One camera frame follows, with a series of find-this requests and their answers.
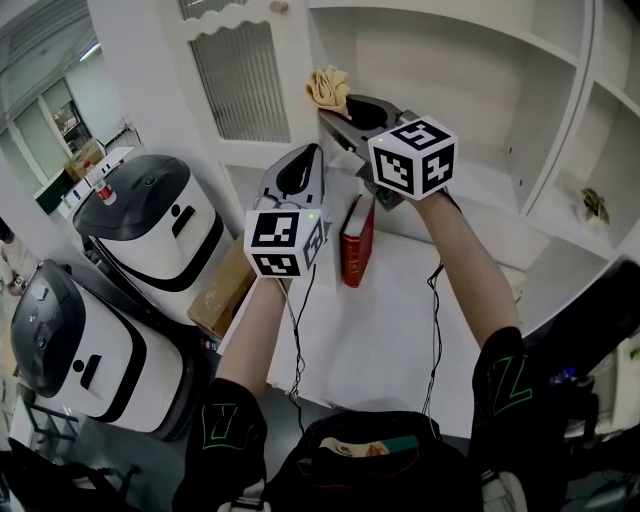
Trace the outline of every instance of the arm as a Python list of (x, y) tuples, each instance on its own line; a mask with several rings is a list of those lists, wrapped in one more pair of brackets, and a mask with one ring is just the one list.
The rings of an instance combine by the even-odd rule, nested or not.
[(480, 348), (499, 329), (518, 327), (518, 310), (507, 279), (458, 209), (442, 194), (413, 205), (433, 238)]
[(240, 384), (256, 398), (264, 394), (284, 306), (284, 296), (275, 279), (259, 279), (216, 377)]
[(207, 510), (218, 510), (266, 480), (267, 424), (256, 399), (267, 387), (284, 306), (275, 279), (258, 279), (216, 378), (193, 413), (185, 478), (174, 496), (174, 511), (200, 510), (202, 503)]

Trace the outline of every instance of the yellow cloth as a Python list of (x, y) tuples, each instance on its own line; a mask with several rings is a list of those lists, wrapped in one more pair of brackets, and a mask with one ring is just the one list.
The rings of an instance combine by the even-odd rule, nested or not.
[(311, 80), (307, 84), (307, 93), (318, 108), (337, 112), (349, 117), (347, 110), (347, 95), (351, 88), (347, 84), (349, 75), (335, 66), (318, 69), (311, 73)]

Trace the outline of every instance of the hand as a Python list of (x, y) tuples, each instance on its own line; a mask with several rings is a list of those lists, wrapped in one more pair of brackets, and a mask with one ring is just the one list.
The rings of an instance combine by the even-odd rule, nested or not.
[(9, 293), (14, 297), (20, 297), (20, 288), (18, 288), (15, 283), (11, 283), (7, 287), (7, 289), (9, 290)]

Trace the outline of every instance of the cable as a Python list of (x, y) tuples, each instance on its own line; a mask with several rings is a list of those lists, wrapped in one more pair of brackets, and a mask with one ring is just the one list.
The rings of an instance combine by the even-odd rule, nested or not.
[(309, 287), (307, 288), (307, 293), (305, 294), (304, 301), (302, 303), (302, 307), (300, 308), (300, 313), (298, 313), (298, 319), (296, 320), (295, 314), (293, 313), (293, 308), (291, 307), (291, 302), (289, 301), (289, 294), (287, 293), (286, 288), (284, 287), (284, 283), (282, 279), (278, 279), (278, 284), (280, 285), (280, 290), (284, 295), (285, 302), (287, 304), (287, 309), (289, 310), (289, 316), (291, 317), (291, 324), (293, 326), (293, 337), (296, 343), (296, 374), (293, 381), (293, 386), (291, 387), (291, 391), (288, 394), (289, 401), (294, 405), (298, 413), (298, 427), (300, 428), (300, 432), (304, 435), (304, 426), (302, 425), (302, 408), (300, 404), (298, 404), (298, 387), (302, 380), (302, 372), (304, 372), (307, 367), (304, 358), (302, 357), (302, 350), (300, 349), (300, 333), (298, 331), (298, 326), (300, 325), (300, 320), (302, 318), (302, 314), (307, 306), (307, 301), (309, 300), (309, 294), (311, 293), (311, 287), (313, 286), (313, 282), (316, 279), (316, 266), (313, 266), (313, 271), (311, 273), (311, 281), (309, 282)]
[[(449, 195), (449, 191), (447, 190), (446, 187), (440, 189), (439, 192), (443, 194), (447, 199), (449, 199), (449, 201), (451, 201), (451, 203), (458, 209), (458, 211), (462, 213), (462, 210), (458, 206), (458, 203), (456, 203), (451, 197), (451, 195)], [(438, 295), (437, 286), (438, 286), (438, 276), (440, 275), (440, 272), (442, 272), (443, 269), (444, 269), (444, 264), (442, 263), (442, 260), (440, 260), (440, 263), (438, 264), (438, 268), (436, 268), (435, 272), (431, 274), (431, 276), (429, 276), (429, 278), (427, 279), (427, 284), (429, 285), (429, 288), (431, 288), (431, 290), (433, 291), (433, 317), (432, 317), (433, 326), (431, 331), (431, 361), (433, 365), (431, 367), (431, 378), (429, 379), (429, 386), (427, 388), (427, 397), (425, 398), (424, 404), (422, 405), (422, 414), (426, 414), (427, 417), (429, 418), (431, 433), (433, 434), (433, 437), (435, 439), (438, 439), (440, 441), (442, 440), (442, 435), (440, 434), (436, 435), (436, 431), (433, 428), (433, 420), (431, 419), (431, 394), (433, 393), (433, 386), (435, 385), (435, 381), (436, 381), (436, 370), (438, 369), (438, 365), (440, 364), (440, 360), (442, 359), (442, 333), (440, 332), (440, 322), (438, 320), (438, 312), (440, 311), (440, 295)], [(436, 336), (438, 339), (438, 356), (437, 357), (436, 357)]]

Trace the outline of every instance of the window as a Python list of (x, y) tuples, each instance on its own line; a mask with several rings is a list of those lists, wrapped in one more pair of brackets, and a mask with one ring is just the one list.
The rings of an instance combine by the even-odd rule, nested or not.
[(70, 101), (53, 114), (53, 121), (72, 153), (79, 151), (84, 143), (91, 139), (89, 129), (82, 122), (82, 118), (73, 101)]
[(42, 98), (53, 116), (58, 131), (72, 153), (78, 151), (91, 138), (64, 79), (47, 89)]
[(16, 117), (15, 124), (42, 172), (47, 178), (53, 178), (63, 169), (69, 157), (52, 131), (50, 121), (45, 119), (38, 102), (34, 101)]

